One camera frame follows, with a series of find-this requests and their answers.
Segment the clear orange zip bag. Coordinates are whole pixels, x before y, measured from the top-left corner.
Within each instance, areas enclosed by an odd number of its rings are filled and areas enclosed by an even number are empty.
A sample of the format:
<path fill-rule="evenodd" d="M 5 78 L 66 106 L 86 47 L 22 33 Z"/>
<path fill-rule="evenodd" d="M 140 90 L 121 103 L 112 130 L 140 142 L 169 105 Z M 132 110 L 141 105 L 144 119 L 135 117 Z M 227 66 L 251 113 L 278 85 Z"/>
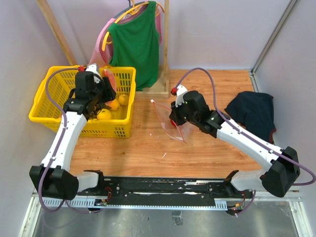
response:
<path fill-rule="evenodd" d="M 155 108 L 155 113 L 160 122 L 161 127 L 167 133 L 167 135 L 176 141 L 187 143 L 189 135 L 193 130 L 193 125 L 185 123 L 184 125 L 174 127 L 170 122 L 171 106 L 166 103 L 157 102 L 151 99 L 151 102 Z"/>

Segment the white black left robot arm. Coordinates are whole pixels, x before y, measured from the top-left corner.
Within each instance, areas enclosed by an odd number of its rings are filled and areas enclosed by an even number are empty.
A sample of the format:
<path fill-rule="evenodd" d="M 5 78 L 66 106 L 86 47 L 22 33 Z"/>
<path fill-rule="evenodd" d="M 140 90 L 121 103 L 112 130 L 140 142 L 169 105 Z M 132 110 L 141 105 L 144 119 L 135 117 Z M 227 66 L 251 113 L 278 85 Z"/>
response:
<path fill-rule="evenodd" d="M 47 155 L 39 166 L 32 166 L 29 176 L 40 197 L 73 200 L 77 193 L 89 189 L 101 195 L 106 183 L 100 171 L 85 171 L 72 175 L 70 163 L 83 128 L 89 119 L 101 110 L 105 102 L 113 101 L 116 92 L 107 77 L 101 77 L 96 65 L 79 69 L 75 75 L 75 87 L 63 107 L 62 120 Z"/>

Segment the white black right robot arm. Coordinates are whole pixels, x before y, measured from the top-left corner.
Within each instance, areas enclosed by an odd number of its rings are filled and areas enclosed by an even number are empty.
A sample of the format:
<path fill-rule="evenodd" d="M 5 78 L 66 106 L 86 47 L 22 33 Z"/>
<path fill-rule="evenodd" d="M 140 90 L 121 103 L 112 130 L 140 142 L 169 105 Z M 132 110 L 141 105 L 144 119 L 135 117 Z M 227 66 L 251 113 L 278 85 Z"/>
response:
<path fill-rule="evenodd" d="M 258 138 L 239 126 L 233 119 L 209 109 L 202 94 L 179 86 L 171 91 L 176 100 L 171 103 L 169 118 L 176 127 L 190 123 L 205 134 L 225 141 L 254 159 L 260 170 L 232 171 L 225 179 L 224 193 L 231 198 L 241 191 L 264 189 L 282 198 L 300 175 L 297 152 L 282 149 Z"/>

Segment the yellow lemon toy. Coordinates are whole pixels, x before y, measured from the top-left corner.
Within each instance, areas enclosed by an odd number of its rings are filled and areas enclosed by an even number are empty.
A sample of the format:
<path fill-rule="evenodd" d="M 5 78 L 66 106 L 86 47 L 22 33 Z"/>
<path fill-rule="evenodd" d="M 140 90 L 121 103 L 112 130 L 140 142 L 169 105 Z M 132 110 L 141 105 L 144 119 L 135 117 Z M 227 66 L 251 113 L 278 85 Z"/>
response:
<path fill-rule="evenodd" d="M 97 114 L 97 119 L 98 120 L 111 120 L 112 119 L 112 113 L 108 109 L 102 109 L 98 114 Z"/>

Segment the watermelon slice toy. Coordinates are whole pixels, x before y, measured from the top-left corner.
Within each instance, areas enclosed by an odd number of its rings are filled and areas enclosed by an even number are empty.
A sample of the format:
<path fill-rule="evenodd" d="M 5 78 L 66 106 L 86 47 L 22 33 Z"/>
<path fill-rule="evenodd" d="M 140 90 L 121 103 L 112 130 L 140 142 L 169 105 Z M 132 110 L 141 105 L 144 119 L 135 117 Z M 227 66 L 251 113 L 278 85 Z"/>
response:
<path fill-rule="evenodd" d="M 115 78 L 113 72 L 109 69 L 104 69 L 102 72 L 102 75 L 104 77 L 108 77 L 112 89 L 116 92 L 117 91 L 117 84 L 116 84 L 116 78 Z"/>

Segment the red apple toy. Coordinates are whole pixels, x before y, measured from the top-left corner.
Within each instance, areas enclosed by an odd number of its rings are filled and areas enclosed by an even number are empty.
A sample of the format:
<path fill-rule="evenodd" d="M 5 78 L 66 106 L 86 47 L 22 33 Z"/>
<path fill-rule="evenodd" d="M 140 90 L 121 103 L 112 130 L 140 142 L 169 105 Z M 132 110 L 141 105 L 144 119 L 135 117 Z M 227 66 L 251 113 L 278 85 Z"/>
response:
<path fill-rule="evenodd" d="M 176 123 L 175 123 L 173 120 L 170 120 L 170 122 L 171 122 L 171 124 L 172 124 L 174 127 L 177 126 Z"/>

